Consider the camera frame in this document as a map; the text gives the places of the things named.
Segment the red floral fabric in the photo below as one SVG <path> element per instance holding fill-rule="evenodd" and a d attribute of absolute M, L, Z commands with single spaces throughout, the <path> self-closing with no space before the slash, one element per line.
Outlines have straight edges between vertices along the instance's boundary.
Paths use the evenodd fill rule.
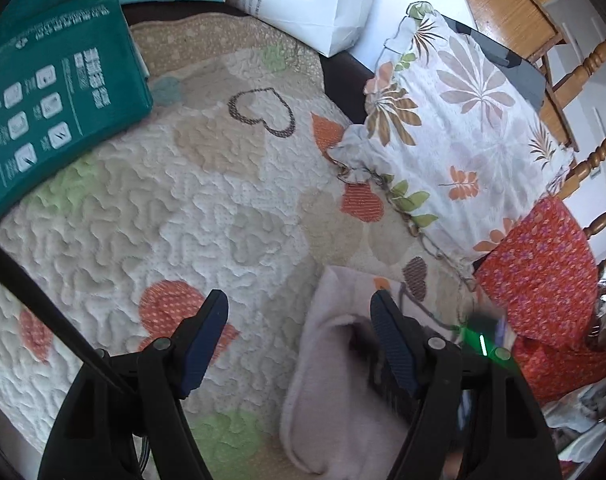
<path fill-rule="evenodd" d="M 562 200 L 540 200 L 488 254 L 475 279 L 507 314 L 516 334 L 512 356 L 539 403 L 606 377 L 606 350 L 592 350 L 586 339 L 597 263 Z"/>

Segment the heart-patterned quilt bedspread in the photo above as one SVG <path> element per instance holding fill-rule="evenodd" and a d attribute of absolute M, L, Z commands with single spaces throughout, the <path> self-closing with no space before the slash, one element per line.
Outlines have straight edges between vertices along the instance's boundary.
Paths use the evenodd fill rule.
<path fill-rule="evenodd" d="M 93 345 L 143 349 L 212 289 L 229 321 L 184 404 L 213 477 L 296 479 L 278 442 L 305 314 L 326 266 L 401 283 L 405 304 L 462 322 L 468 287 L 376 185 L 339 180 L 349 123 L 320 58 L 255 18 L 139 24 L 150 116 L 24 196 L 0 246 Z"/>

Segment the pale pink fleece garment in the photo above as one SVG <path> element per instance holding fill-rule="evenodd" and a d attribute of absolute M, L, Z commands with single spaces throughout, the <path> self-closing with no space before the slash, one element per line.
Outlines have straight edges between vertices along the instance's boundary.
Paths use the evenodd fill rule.
<path fill-rule="evenodd" d="M 387 478 L 407 436 L 407 422 L 370 377 L 382 365 L 370 321 L 370 298 L 379 289 L 391 292 L 421 325 L 457 338 L 456 327 L 439 321 L 405 284 L 326 266 L 306 313 L 280 419 L 286 456 L 316 479 Z"/>

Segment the floral leaf-print pillow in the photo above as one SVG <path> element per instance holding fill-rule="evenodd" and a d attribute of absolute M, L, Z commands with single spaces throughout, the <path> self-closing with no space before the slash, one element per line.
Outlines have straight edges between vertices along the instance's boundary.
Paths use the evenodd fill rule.
<path fill-rule="evenodd" d="M 329 157 L 347 182 L 380 178 L 393 206 L 462 268 L 491 252 L 572 153 L 478 43 L 411 3 L 364 89 L 366 119 Z"/>

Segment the green printed package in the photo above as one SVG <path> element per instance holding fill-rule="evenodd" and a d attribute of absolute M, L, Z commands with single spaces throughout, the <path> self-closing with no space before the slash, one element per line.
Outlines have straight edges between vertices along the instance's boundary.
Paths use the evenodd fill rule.
<path fill-rule="evenodd" d="M 0 14 L 0 218 L 151 107 L 119 0 L 10 0 Z"/>

